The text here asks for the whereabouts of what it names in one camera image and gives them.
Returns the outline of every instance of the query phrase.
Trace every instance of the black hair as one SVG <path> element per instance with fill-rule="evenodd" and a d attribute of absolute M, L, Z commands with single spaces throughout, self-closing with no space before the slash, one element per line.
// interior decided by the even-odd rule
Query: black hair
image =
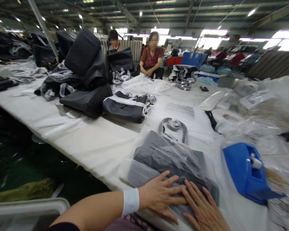
<path fill-rule="evenodd" d="M 151 32 L 150 37 L 149 37 L 149 41 L 152 40 L 152 37 L 153 37 L 154 35 L 157 35 L 157 36 L 158 36 L 158 32 L 157 32 L 157 31 Z"/>
<path fill-rule="evenodd" d="M 109 39 L 112 40 L 118 40 L 118 32 L 116 30 L 111 30 L 109 33 Z"/>

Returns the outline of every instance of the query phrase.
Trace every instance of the ceiling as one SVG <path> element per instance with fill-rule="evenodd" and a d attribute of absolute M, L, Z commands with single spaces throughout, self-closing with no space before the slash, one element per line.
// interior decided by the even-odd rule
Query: ceiling
<path fill-rule="evenodd" d="M 38 24 L 27 0 L 0 0 L 0 17 Z M 97 27 L 108 33 L 128 27 L 133 33 L 170 28 L 171 35 L 200 36 L 203 29 L 228 29 L 230 34 L 267 37 L 289 30 L 289 1 L 284 0 L 36 0 L 46 25 L 55 28 Z"/>

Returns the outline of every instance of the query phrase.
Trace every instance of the mobile phone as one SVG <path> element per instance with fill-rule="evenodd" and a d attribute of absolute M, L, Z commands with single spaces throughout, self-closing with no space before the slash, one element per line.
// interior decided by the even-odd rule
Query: mobile phone
<path fill-rule="evenodd" d="M 200 89 L 201 89 L 202 91 L 209 91 L 209 90 L 207 89 L 207 87 L 204 87 L 204 86 L 201 86 Z"/>

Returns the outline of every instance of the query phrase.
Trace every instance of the blue tape dispenser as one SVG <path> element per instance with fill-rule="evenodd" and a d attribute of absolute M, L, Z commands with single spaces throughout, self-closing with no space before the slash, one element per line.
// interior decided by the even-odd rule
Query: blue tape dispenser
<path fill-rule="evenodd" d="M 254 146 L 237 143 L 224 148 L 223 152 L 234 185 L 241 195 L 258 204 L 287 196 L 267 185 L 263 162 Z"/>

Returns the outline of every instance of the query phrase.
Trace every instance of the green floor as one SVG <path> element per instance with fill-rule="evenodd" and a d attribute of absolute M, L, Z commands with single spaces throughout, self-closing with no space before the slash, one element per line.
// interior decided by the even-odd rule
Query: green floor
<path fill-rule="evenodd" d="M 7 114 L 0 117 L 0 192 L 50 178 L 58 197 L 72 205 L 82 198 L 109 191 L 101 181 L 77 166 L 49 144 L 37 144 L 31 132 Z"/>

